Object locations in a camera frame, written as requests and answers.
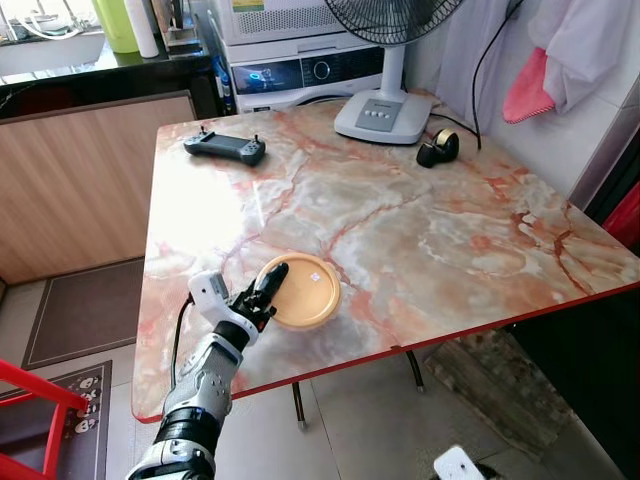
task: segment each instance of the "red chair frame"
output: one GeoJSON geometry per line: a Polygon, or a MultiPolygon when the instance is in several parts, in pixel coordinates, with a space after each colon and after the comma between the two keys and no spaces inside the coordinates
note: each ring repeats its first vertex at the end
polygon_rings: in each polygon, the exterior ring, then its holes
{"type": "Polygon", "coordinates": [[[49,429],[43,471],[38,472],[0,453],[0,480],[55,480],[67,408],[84,411],[87,409],[89,402],[76,393],[59,387],[33,373],[24,371],[2,359],[0,359],[0,380],[29,392],[17,397],[0,400],[0,407],[14,405],[34,397],[45,398],[57,403],[56,411],[51,420],[51,428],[49,429]]]}

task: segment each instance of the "metal table leg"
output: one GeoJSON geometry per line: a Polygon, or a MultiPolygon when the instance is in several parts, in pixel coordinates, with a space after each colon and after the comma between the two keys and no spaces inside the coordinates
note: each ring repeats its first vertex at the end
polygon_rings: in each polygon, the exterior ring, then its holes
{"type": "Polygon", "coordinates": [[[293,401],[296,405],[296,415],[298,416],[298,428],[305,430],[307,428],[307,422],[304,419],[304,410],[302,409],[302,397],[300,396],[300,384],[294,382],[291,384],[293,388],[293,401]]]}
{"type": "Polygon", "coordinates": [[[407,354],[407,358],[411,364],[411,370],[413,371],[413,378],[416,380],[418,392],[422,393],[424,392],[424,382],[422,381],[422,374],[420,373],[420,367],[418,366],[416,356],[413,354],[412,350],[407,350],[405,353],[407,354]]]}

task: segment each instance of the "fan base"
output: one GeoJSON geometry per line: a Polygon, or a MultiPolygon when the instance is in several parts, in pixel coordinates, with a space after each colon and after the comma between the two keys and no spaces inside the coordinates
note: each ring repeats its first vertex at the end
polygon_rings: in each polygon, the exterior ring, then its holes
{"type": "Polygon", "coordinates": [[[365,90],[342,107],[333,127],[359,140],[411,145],[422,136],[430,112],[431,101],[421,95],[365,90]]]}

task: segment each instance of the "electric fan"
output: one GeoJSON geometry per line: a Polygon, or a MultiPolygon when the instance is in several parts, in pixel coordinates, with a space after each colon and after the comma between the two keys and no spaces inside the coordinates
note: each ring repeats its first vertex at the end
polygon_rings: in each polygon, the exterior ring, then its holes
{"type": "Polygon", "coordinates": [[[462,0],[325,0],[352,34],[384,47],[380,90],[356,93],[335,119],[336,132],[378,143],[415,143],[431,102],[401,88],[404,48],[440,25],[462,0]]]}

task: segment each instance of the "fan stand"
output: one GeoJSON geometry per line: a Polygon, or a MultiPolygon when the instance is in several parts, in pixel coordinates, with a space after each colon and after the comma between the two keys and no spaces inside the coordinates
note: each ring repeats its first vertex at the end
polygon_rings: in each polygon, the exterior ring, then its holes
{"type": "Polygon", "coordinates": [[[404,45],[385,47],[380,90],[356,93],[342,107],[336,132],[377,143],[416,143],[427,125],[431,101],[400,88],[404,45]]]}

